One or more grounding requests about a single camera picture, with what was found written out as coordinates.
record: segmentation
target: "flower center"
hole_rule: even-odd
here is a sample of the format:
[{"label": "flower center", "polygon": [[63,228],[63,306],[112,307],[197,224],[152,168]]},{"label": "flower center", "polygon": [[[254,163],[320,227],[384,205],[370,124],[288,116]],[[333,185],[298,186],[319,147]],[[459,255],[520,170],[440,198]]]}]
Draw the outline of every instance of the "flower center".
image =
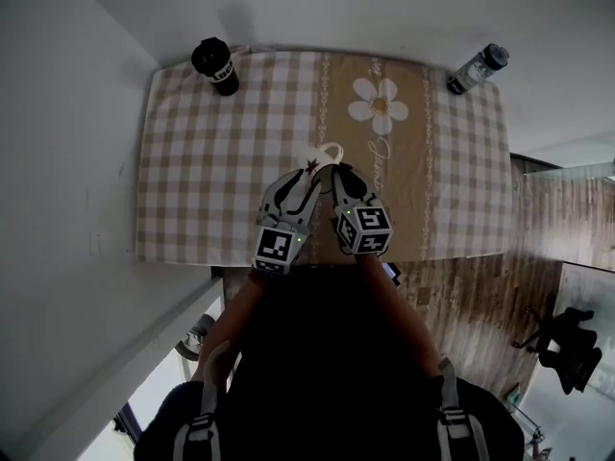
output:
[{"label": "flower center", "polygon": [[388,112],[388,101],[384,97],[374,97],[369,105],[369,109],[378,115]]}]

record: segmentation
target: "table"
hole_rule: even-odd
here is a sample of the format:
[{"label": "table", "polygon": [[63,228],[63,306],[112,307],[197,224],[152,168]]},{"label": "table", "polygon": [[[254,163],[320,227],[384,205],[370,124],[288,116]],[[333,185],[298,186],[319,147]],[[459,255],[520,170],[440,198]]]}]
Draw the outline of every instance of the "table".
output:
[{"label": "table", "polygon": [[[154,77],[138,175],[138,260],[250,265],[264,189],[298,167],[298,148],[330,141],[390,208],[395,234],[383,260],[508,248],[510,161],[493,84],[454,96],[443,70],[343,53],[242,48],[233,62],[240,88],[230,97],[189,61]],[[337,250],[326,197],[299,264],[352,262]]]}]

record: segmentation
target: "black chair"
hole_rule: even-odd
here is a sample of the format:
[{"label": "black chair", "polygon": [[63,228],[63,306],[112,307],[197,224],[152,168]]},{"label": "black chair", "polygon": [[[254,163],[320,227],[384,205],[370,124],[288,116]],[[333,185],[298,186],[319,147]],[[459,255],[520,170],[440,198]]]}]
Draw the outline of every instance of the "black chair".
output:
[{"label": "black chair", "polygon": [[[544,321],[531,307],[526,307],[538,322],[539,329],[524,343],[514,342],[512,346],[522,349],[536,338],[536,348],[528,347],[528,352],[538,353],[538,360],[543,367],[555,369],[564,393],[569,395],[573,389],[582,393],[589,377],[603,358],[600,349],[594,348],[598,335],[596,331],[581,329],[578,324],[594,317],[594,311],[580,311],[568,307],[562,314]],[[553,341],[559,346],[559,352],[549,350]]]}]

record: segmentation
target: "person's right arm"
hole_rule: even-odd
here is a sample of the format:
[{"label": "person's right arm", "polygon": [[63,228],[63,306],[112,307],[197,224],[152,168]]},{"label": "person's right arm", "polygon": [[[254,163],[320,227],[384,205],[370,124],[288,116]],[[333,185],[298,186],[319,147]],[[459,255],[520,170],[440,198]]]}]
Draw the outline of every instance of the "person's right arm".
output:
[{"label": "person's right arm", "polygon": [[397,287],[374,255],[357,255],[371,294],[399,338],[406,344],[414,362],[428,377],[441,376],[438,352],[425,323],[397,292]]}]

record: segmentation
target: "mug handle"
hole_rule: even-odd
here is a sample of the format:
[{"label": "mug handle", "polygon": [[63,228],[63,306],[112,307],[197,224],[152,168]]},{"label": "mug handle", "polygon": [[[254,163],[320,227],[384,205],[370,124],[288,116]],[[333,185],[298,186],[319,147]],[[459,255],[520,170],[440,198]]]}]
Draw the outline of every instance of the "mug handle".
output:
[{"label": "mug handle", "polygon": [[339,164],[339,162],[344,157],[344,148],[339,143],[335,143],[335,142],[323,143],[320,147],[318,147],[318,149],[322,152],[325,152],[327,149],[330,149],[331,147],[337,148],[337,156],[335,156],[333,163]]}]

